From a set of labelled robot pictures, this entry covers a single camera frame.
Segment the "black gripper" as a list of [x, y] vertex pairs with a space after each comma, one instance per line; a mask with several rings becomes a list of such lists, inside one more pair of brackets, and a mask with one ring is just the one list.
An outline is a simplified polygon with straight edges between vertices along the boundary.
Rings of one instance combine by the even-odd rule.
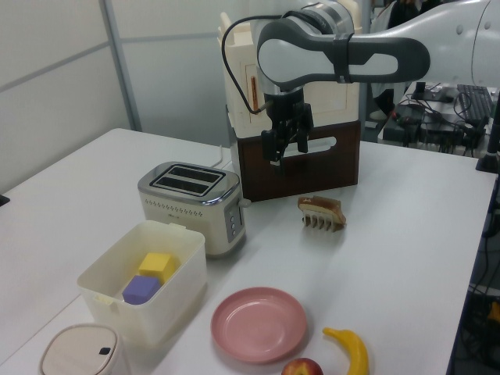
[[264, 98], [266, 102], [271, 102], [266, 114], [271, 119], [272, 129], [261, 132], [262, 157], [270, 163], [276, 174], [284, 174], [282, 159], [290, 134], [297, 131], [295, 140], [299, 152], [307, 153], [309, 150], [309, 132], [313, 129], [311, 105], [305, 102], [302, 88], [264, 94]]

